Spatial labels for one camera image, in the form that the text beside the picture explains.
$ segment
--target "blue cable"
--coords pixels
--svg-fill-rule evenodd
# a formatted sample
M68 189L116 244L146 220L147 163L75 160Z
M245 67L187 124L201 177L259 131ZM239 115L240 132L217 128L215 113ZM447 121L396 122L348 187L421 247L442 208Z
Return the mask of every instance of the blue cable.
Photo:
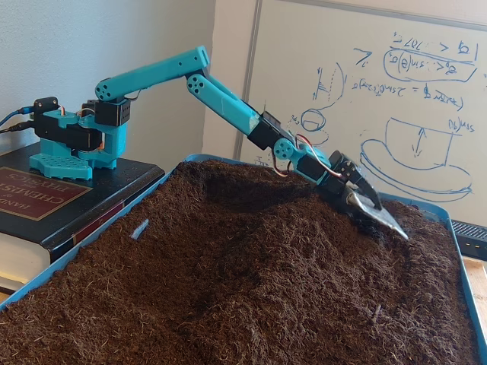
M0 127L4 125L12 116L16 116L17 114L20 114L18 110L15 110L14 112L8 114L2 121L0 122Z
M29 114L33 111L32 106L24 106L23 108L17 109L14 112L8 114L4 119L0 122L0 127L4 125L12 116L16 116L18 114Z

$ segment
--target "red label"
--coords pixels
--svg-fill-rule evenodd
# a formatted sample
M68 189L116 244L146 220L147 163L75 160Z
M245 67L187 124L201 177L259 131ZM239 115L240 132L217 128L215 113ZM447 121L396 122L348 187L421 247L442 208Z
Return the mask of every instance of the red label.
M91 188L0 167L0 211L40 221Z
M125 202L119 203L118 205L111 208L107 213L105 213L104 215L96 219L95 222L87 225L85 228L77 232L73 239L73 244L76 245L80 243L82 240L84 240L86 237L92 234L94 230L96 230L98 227L100 227L102 224L108 221L111 217L113 217L115 214L121 211L124 207L125 207Z

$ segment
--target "whiteboard frame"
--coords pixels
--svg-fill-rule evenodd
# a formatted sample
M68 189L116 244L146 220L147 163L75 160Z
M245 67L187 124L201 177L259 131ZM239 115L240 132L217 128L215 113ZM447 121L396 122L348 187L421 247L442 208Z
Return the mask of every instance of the whiteboard frame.
M245 72L245 82L243 85L243 101L245 101L246 103L249 102L249 97L250 97L250 84L252 82L253 63L255 61L255 56L256 56L257 38L259 36L260 15L262 10L262 4L264 1L266 0L257 0L256 10L253 19L253 29L252 29L252 36L250 38L250 49L249 49L249 56L247 62L247 70ZM487 25L484 24L467 23L465 21L455 21L452 19L441 18L441 17L429 17L427 15L411 14L411 13L392 11L392 10L381 9L381 8L371 8L371 7L365 7L360 5L347 5L347 4L328 2L323 0L277 0L277 1L294 2L296 4L303 4L303 5L322 6L324 8L353 11L353 12L359 12L359 13L365 13L371 15L379 15L382 17L394 17L397 19L403 19L405 21L421 21L422 23L446 25L449 27L464 28L464 29L487 32ZM243 143L244 143L244 134L242 132L238 132L237 140L235 143L235 150L234 150L235 160L240 160Z

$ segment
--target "tray rim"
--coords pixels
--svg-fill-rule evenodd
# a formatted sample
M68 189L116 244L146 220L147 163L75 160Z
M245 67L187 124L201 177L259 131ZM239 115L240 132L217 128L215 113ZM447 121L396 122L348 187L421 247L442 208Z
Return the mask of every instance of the tray rim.
M206 160L219 160L221 162L225 163L230 163L230 164L250 164L246 163L243 161L239 160L232 160L228 158L223 158L223 157L218 157L218 156L213 156L210 154L191 154L189 155L183 162L203 162ZM162 185L166 182L167 179L169 179L170 176L172 176L174 172L174 169L172 169L169 173L167 173L165 176L161 177L159 180L157 180L152 186L150 186L144 193L142 193L139 197L137 197L134 201L130 202L127 206L124 207L119 213L111 217L107 222L105 222L103 225L98 227L92 234L90 234L88 237L86 237L84 240L82 240L80 243L78 243L76 246L74 246L72 249L70 249L65 255L63 255L61 258L56 260L54 263L52 263L48 268L40 272L35 278L33 278L31 281L26 283L21 289L17 290L15 293L13 293L9 298L4 300L3 302L0 303L0 312L3 311L4 309L8 308L9 305L12 303L15 303L19 300L21 300L23 297L25 297L30 291L37 289L38 287L44 285L53 275L56 271L62 270L66 267L66 265L73 260L74 257L78 254L78 251L81 247L87 246L94 242L101 234L104 232L115 220L119 219L120 217L123 217L124 215L128 214L134 206L136 206L138 203L140 203L144 198L146 198L148 195L154 192L154 190L159 186ZM385 200L397 200L400 202L403 202L404 204L407 205L416 205L419 207L420 211L424 213L429 213L433 214L433 216L436 216L438 220L446 226L446 228L450 231L451 236L454 239L455 246L457 248L457 253L460 259L460 268L461 268L461 277L462 277L462 287L463 287L463 292L466 297L466 304L469 309L469 315L470 318L473 322L476 335L477 335L477 344L479 347L479 355L480 355L480 360L482 365L487 365L487 341L485 339L485 333L482 331L482 326L480 325L480 320L479 320L479 313L477 310L477 307L475 305L475 300L473 297L473 292L472 292L472 287L469 282L468 275L466 273L465 265L463 264L462 260L462 255L460 252L460 247L458 246L457 238L455 237L455 232L453 229L453 225L450 219L450 215L448 212L443 209L442 207L439 207L437 205L434 205L429 202L421 202L417 201L414 199L410 198L403 198L400 196L396 195L391 195L391 194L386 194L386 193L379 193L380 197ZM429 217L426 215L427 219L432 219L434 220L434 217Z

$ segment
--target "book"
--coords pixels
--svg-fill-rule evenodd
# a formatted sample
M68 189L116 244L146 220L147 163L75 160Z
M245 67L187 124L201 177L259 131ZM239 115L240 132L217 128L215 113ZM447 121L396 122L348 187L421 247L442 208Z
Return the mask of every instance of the book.
M89 181L49 179L29 168L40 145L0 156L0 291L11 294L164 176L120 158Z

